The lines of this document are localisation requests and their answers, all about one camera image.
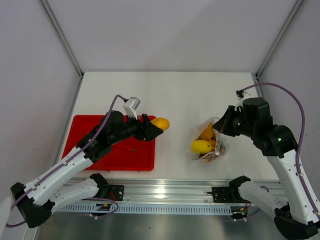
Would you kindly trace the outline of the clear zip top bag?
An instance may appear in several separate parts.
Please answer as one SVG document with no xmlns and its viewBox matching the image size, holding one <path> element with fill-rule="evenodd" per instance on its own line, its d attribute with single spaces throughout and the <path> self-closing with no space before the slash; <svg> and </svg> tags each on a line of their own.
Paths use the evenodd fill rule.
<svg viewBox="0 0 320 240">
<path fill-rule="evenodd" d="M 208 164 L 224 156 L 229 150 L 229 143 L 213 126 L 219 120 L 211 117 L 192 130 L 186 155 L 193 161 Z"/>
</svg>

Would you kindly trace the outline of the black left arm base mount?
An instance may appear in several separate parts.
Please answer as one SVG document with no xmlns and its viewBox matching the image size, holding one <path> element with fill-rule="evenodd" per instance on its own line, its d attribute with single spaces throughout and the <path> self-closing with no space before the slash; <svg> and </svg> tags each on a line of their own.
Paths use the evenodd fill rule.
<svg viewBox="0 0 320 240">
<path fill-rule="evenodd" d="M 121 202 L 124 198 L 124 191 L 124 185 L 109 185 L 107 191 L 107 199 Z"/>
</svg>

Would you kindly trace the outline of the yellow mango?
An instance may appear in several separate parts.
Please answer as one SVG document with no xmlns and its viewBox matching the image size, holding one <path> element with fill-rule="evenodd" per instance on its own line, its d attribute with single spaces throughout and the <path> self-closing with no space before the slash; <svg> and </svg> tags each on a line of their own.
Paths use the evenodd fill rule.
<svg viewBox="0 0 320 240">
<path fill-rule="evenodd" d="M 206 140 L 195 140 L 191 145 L 191 150 L 196 154 L 207 154 L 212 151 L 212 145 Z"/>
</svg>

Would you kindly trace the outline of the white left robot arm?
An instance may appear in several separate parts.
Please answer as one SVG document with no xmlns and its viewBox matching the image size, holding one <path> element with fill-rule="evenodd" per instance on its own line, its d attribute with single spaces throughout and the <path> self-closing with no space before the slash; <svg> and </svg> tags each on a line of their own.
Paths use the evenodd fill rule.
<svg viewBox="0 0 320 240">
<path fill-rule="evenodd" d="M 18 208 L 24 224 L 35 228 L 45 223 L 57 210 L 80 200 L 106 199 L 114 203 L 109 183 L 99 173 L 72 186 L 62 186 L 109 154 L 113 145 L 129 138 L 150 142 L 163 134 L 169 126 L 170 123 L 165 118 L 150 120 L 146 114 L 130 117 L 110 110 L 100 124 L 86 134 L 61 162 L 33 181 L 26 184 L 15 183 L 10 188 L 14 199 L 12 206 Z"/>
</svg>

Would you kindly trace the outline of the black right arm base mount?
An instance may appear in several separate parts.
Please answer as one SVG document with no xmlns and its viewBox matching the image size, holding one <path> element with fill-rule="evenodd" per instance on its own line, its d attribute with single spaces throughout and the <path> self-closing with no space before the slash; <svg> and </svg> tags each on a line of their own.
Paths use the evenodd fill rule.
<svg viewBox="0 0 320 240">
<path fill-rule="evenodd" d="M 235 204 L 248 203 L 247 200 L 243 199 L 240 196 L 238 189 L 231 186 L 212 187 L 211 191 L 208 191 L 207 194 L 212 196 L 214 203 L 235 203 Z"/>
</svg>

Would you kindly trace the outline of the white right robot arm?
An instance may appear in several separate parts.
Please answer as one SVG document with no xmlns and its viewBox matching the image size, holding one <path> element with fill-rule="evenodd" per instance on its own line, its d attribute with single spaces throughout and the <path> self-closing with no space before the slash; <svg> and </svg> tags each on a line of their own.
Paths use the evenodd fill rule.
<svg viewBox="0 0 320 240">
<path fill-rule="evenodd" d="M 275 170 L 286 196 L 282 200 L 243 175 L 229 182 L 229 198 L 256 205 L 273 219 L 278 231 L 288 240 L 317 235 L 320 201 L 303 173 L 292 131 L 274 124 L 269 103 L 261 97 L 253 97 L 242 100 L 238 106 L 230 105 L 213 129 L 230 137 L 249 137 Z"/>
</svg>

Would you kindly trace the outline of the yellow ginger root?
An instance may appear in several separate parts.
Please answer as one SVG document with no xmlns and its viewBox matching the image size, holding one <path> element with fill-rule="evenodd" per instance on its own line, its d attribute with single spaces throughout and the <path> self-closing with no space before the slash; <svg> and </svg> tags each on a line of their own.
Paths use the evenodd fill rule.
<svg viewBox="0 0 320 240">
<path fill-rule="evenodd" d="M 212 148 L 216 148 L 216 134 L 213 129 L 213 124 L 210 122 L 205 130 L 200 134 L 200 139 L 204 141 L 208 141 Z"/>
</svg>

